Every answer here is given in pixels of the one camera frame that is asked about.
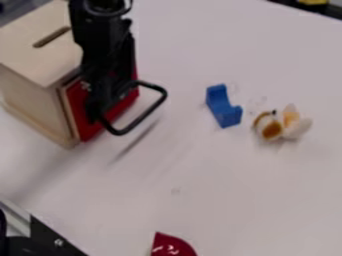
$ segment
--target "wooden box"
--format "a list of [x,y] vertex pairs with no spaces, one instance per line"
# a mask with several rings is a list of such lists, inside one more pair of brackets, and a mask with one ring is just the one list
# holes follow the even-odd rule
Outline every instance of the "wooden box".
[[82,50],[69,27],[67,2],[55,0],[0,30],[3,106],[64,147],[79,142],[65,91]]

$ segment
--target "red object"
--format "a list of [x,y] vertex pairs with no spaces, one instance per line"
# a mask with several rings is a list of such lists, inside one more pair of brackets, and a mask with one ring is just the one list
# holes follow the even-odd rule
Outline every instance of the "red object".
[[177,237],[156,233],[151,256],[197,256],[194,249]]
[[[80,136],[80,140],[87,142],[97,135],[103,126],[96,122],[91,124],[88,121],[84,103],[88,97],[88,91],[82,89],[81,81],[76,82],[74,85],[67,89],[67,97],[69,100],[70,108],[74,116],[74,120],[77,126],[77,131]],[[136,98],[139,96],[139,90],[134,89],[125,99],[120,101],[113,109],[106,114],[107,120],[114,121],[115,118],[120,116],[127,108],[129,108]]]

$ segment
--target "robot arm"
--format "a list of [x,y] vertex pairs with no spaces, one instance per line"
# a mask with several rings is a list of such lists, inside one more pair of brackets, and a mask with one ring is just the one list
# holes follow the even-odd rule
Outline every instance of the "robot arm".
[[[70,0],[74,40],[83,49],[81,78],[89,85],[85,109],[90,123],[100,122],[113,135],[124,135],[139,125],[167,98],[164,88],[138,81],[132,21],[123,18],[133,0]],[[161,97],[122,130],[113,128],[104,117],[138,86],[161,93]]]

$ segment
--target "blue block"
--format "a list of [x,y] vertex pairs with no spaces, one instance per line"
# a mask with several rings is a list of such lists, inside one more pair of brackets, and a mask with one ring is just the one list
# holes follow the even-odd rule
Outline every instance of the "blue block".
[[220,84],[207,88],[206,103],[221,128],[241,123],[242,107],[230,105],[226,85]]

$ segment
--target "white tabletop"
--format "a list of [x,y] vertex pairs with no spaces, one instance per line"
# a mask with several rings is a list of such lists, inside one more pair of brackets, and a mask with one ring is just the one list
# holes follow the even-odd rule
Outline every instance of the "white tabletop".
[[[159,121],[65,151],[1,111],[0,192],[90,255],[146,255],[155,231],[198,255],[341,254],[342,23],[258,0],[145,0],[132,16],[140,76],[170,92]],[[245,109],[224,130],[204,105],[221,82]],[[249,105],[291,102],[313,129],[258,144]]]

